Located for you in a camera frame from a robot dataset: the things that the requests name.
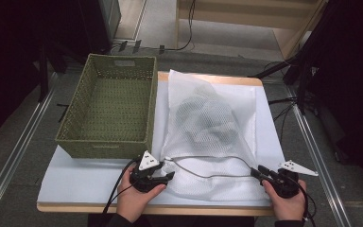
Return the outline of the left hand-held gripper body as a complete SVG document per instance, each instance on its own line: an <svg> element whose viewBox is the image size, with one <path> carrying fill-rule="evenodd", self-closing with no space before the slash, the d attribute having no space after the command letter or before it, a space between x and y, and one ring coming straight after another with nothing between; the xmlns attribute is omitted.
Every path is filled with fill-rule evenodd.
<svg viewBox="0 0 363 227"><path fill-rule="evenodd" d="M152 168L160 163L154 156L152 156L147 150L144 154L137 159L136 167L130 174L131 185L140 192L147 193L154 187L160 184L158 179L160 177L154 177L151 173Z"/></svg>

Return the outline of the white mesh laundry bag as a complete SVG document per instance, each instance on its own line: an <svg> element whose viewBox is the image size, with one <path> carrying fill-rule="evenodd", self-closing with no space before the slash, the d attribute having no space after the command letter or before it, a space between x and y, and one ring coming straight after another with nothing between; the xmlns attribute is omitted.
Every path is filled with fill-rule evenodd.
<svg viewBox="0 0 363 227"><path fill-rule="evenodd" d="M238 129L238 139L232 148L202 153L183 141L176 141L176 110L194 94L218 96L231 107ZM255 96L241 107L234 106L210 82L172 70L168 77L168 109L167 135L161 151L162 172L175 172L168 187L176 195L208 201L250 201L261 197L264 190L251 176L251 168L257 168Z"/></svg>

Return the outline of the metal floor rail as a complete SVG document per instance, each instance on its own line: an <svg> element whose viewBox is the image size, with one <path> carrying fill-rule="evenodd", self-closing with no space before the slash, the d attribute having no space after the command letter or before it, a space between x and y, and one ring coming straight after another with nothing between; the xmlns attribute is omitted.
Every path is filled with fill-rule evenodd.
<svg viewBox="0 0 363 227"><path fill-rule="evenodd" d="M51 99L55 93L59 74L54 72L48 81L48 93L46 97L39 102L31 117L28 119L26 126L24 127L20 137L16 141L7 161L5 162L2 170L0 171L0 200L4 196L9 183L18 167L21 163L22 158L26 152L28 144L37 130L44 113L49 106Z"/></svg>
<svg viewBox="0 0 363 227"><path fill-rule="evenodd" d="M312 198L314 223L317 227L353 227L307 117L299 109L296 92L291 86L286 86L285 92L291 98L280 130L285 157L319 173L318 177L302 176Z"/></svg>

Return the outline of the green woven basket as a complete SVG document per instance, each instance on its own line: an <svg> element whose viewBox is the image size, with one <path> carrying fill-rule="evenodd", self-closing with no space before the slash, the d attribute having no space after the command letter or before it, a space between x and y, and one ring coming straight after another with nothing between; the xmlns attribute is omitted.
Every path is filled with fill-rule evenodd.
<svg viewBox="0 0 363 227"><path fill-rule="evenodd" d="M56 142L82 159L151 151L157 87L154 57L89 55Z"/></svg>

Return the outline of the white table sheet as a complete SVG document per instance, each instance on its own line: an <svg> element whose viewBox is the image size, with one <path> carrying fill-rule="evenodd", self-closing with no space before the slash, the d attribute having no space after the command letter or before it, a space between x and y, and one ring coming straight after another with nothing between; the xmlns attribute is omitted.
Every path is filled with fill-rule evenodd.
<svg viewBox="0 0 363 227"><path fill-rule="evenodd" d="M285 160L271 118L265 90L262 86L217 84L215 90L225 95L234 106L241 107L251 96L256 97L255 158L258 164L275 170ZM56 151L45 172L37 203L40 210L78 208L92 211L106 204L118 180L126 159L73 159L61 147ZM269 198L264 192L250 201L208 201L176 195L170 187L150 202L152 206L218 206L265 207Z"/></svg>

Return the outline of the wooden platform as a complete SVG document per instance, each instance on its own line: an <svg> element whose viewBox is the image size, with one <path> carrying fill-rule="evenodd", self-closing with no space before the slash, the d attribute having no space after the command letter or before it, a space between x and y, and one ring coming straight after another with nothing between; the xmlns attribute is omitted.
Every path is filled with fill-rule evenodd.
<svg viewBox="0 0 363 227"><path fill-rule="evenodd" d="M270 27L285 60L318 24L328 0L196 0L199 21Z"/></svg>

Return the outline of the person's right hand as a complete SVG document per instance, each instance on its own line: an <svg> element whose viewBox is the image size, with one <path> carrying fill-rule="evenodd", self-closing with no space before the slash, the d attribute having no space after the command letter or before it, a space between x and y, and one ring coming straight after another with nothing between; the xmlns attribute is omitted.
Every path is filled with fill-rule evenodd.
<svg viewBox="0 0 363 227"><path fill-rule="evenodd" d="M303 192L299 192L292 198L284 199L276 193L269 181L263 180L262 185L271 200L275 217L278 220L303 220L306 208Z"/></svg>

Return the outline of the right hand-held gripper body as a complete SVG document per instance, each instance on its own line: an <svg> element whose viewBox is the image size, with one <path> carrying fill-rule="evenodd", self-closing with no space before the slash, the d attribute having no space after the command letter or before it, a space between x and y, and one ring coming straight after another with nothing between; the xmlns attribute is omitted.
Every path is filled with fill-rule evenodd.
<svg viewBox="0 0 363 227"><path fill-rule="evenodd" d="M269 170L267 175L277 195L289 199L299 193L298 184L300 174L318 177L319 173L291 160L280 163L277 171Z"/></svg>

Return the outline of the person's left hand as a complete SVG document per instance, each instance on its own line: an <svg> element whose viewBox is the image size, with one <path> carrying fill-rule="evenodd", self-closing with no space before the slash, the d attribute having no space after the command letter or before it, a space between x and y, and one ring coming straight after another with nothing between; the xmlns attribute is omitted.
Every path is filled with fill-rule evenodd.
<svg viewBox="0 0 363 227"><path fill-rule="evenodd" d="M132 169L129 168L124 173L120 185L117 187L116 213L127 221L134 222L145 211L148 203L166 189L166 185L157 185L147 193L140 192L130 183L131 172Z"/></svg>

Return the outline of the black cabinet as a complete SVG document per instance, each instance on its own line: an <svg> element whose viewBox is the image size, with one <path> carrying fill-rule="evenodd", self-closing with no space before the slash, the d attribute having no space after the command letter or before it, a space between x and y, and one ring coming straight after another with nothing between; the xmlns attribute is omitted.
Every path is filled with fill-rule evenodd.
<svg viewBox="0 0 363 227"><path fill-rule="evenodd" d="M118 0L78 0L78 4L91 51L107 52L121 20Z"/></svg>

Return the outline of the dark curtain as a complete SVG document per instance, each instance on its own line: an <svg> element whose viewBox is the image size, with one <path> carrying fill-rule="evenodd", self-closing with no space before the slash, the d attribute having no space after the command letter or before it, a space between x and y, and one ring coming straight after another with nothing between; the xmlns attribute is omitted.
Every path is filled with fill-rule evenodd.
<svg viewBox="0 0 363 227"><path fill-rule="evenodd" d="M363 0L329 0L304 58L318 68L307 90L342 134L337 149L363 168Z"/></svg>
<svg viewBox="0 0 363 227"><path fill-rule="evenodd" d="M63 39L77 10L78 0L0 0L0 128L35 87L46 95L48 63L84 61Z"/></svg>

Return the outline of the black metal stand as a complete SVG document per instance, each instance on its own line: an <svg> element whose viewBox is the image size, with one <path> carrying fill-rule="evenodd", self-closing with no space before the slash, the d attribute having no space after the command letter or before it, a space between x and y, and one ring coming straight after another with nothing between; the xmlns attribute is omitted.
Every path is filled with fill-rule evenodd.
<svg viewBox="0 0 363 227"><path fill-rule="evenodd" d="M304 103L307 81L309 80L311 66L309 61L305 59L302 54L296 54L295 56L285 60L278 61L275 65L269 69L265 68L262 72L254 75L256 79L263 79L271 74L281 71L284 68L288 68L283 77L285 85L292 85L296 80L299 82L297 88L297 105L301 114L305 114Z"/></svg>

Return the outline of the blue denim jeans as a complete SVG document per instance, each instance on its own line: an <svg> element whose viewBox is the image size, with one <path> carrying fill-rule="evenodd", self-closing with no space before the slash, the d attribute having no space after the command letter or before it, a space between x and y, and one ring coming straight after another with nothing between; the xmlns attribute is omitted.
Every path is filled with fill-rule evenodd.
<svg viewBox="0 0 363 227"><path fill-rule="evenodd" d="M178 106L175 117L176 141L196 152L226 150L238 139L232 109L218 96L194 94Z"/></svg>

